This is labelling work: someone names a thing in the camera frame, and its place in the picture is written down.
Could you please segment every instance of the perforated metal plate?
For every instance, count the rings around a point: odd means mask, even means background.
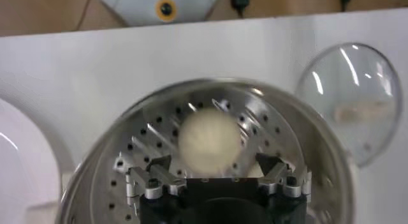
[[[180,159],[177,139],[180,125],[202,108],[217,108],[237,119],[243,150],[236,162],[218,177],[246,177],[257,152],[304,163],[296,135],[272,106],[254,93],[239,89],[209,88],[162,99],[135,112],[123,134],[112,138],[103,152],[92,189],[94,223],[137,221],[126,204],[124,176],[112,170],[119,153],[127,154],[144,168],[151,159],[170,154],[170,172],[179,177],[200,176]]]

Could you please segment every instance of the white ball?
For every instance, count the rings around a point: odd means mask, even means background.
[[[228,114],[204,109],[184,121],[178,147],[182,160],[191,170],[200,175],[219,175],[240,154],[240,128]]]

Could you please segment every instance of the white surface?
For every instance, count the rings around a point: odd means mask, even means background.
[[[57,162],[36,125],[0,100],[0,223],[21,224],[31,206],[60,199]]]
[[[408,10],[314,15],[0,39],[0,97],[33,119],[72,169],[123,111],[202,77],[258,79],[293,92],[327,47],[358,41],[391,61],[408,99]],[[356,223],[408,220],[406,110],[390,148],[361,171]]]

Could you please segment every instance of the metal rim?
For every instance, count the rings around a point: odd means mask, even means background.
[[[215,79],[198,79],[198,80],[191,80],[187,82],[181,82],[178,84],[166,86],[162,88],[161,90],[154,91],[153,93],[150,93],[148,96],[142,98],[140,101],[135,103],[132,107],[127,109],[125,113],[123,113],[116,122],[113,123],[113,125],[103,134],[103,136],[94,144],[93,148],[87,153],[87,156],[85,157],[84,161],[77,167],[74,176],[71,178],[69,184],[68,184],[68,189],[64,192],[64,195],[62,196],[62,205],[60,206],[60,209],[57,213],[57,218],[55,219],[56,223],[67,223],[66,220],[69,218],[68,216],[64,215],[62,213],[63,210],[65,210],[67,207],[69,207],[69,204],[73,200],[73,195],[75,194],[75,191],[78,188],[79,182],[81,180],[81,177],[83,176],[84,172],[87,170],[89,165],[91,164],[92,160],[92,154],[97,153],[101,150],[103,150],[103,146],[101,145],[102,142],[104,142],[109,136],[110,132],[118,127],[119,124],[121,124],[126,117],[130,116],[134,111],[141,109],[143,106],[149,104],[150,102],[154,101],[154,96],[157,94],[164,94],[176,87],[180,87],[182,85],[186,84],[211,84],[211,83],[220,83],[220,84],[236,84],[236,85],[243,85],[243,86],[261,86],[265,89],[270,89],[274,91],[274,94],[276,95],[277,98],[280,99],[285,99],[285,101],[289,102],[295,108],[304,114],[307,119],[309,119],[316,128],[322,133],[322,137],[330,142],[333,145],[340,145],[339,141],[337,138],[334,136],[334,134],[329,130],[328,125],[325,123],[325,121],[321,118],[321,116],[315,112],[310,106],[302,103],[300,100],[297,100],[293,98],[290,94],[285,93],[284,91],[281,91],[279,89],[276,89],[274,87],[271,87],[269,85],[266,85],[262,82],[258,82],[255,80],[247,80],[247,79],[237,79],[237,78],[215,78]],[[349,155],[343,150],[341,147],[330,147],[330,152],[332,154],[337,154],[336,156],[336,164],[339,164],[341,167],[341,171],[344,173],[344,175],[347,177],[346,181],[342,181],[341,183],[343,184],[343,187],[347,188],[347,200],[350,201],[351,207],[343,207],[344,210],[346,211],[345,216],[342,217],[341,223],[354,223],[354,210],[355,210],[355,190],[354,188],[356,187],[356,171],[357,168],[354,164],[354,162],[350,159]]]

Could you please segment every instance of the metal bracket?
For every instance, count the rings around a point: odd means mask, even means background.
[[[170,195],[179,195],[181,189],[187,187],[185,179],[175,177],[160,165],[151,166],[150,175],[159,179],[165,186],[167,186]]]
[[[277,163],[266,176],[258,179],[258,184],[266,190],[268,195],[275,194],[278,184],[286,176],[287,172],[288,168],[285,163]]]

